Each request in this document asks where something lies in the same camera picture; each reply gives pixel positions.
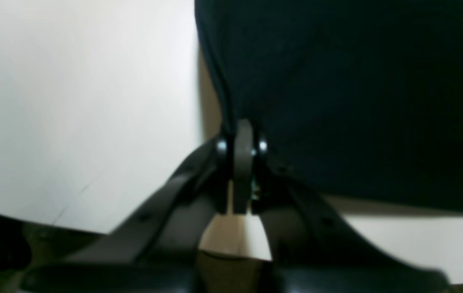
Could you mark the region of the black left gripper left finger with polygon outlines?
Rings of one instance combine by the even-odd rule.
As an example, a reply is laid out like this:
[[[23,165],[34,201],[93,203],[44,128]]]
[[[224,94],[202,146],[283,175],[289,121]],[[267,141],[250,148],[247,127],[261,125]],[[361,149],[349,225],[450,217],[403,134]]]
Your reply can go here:
[[[21,293],[205,293],[195,260],[217,213],[245,213],[252,126],[202,145],[110,235],[54,265],[31,269]]]

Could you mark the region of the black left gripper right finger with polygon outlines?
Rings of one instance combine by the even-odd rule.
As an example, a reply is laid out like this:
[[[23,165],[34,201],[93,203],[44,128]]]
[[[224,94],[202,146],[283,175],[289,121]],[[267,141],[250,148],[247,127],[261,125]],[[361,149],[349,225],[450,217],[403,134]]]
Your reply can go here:
[[[398,261],[356,232],[254,134],[260,216],[272,263],[260,293],[445,293],[445,275]]]

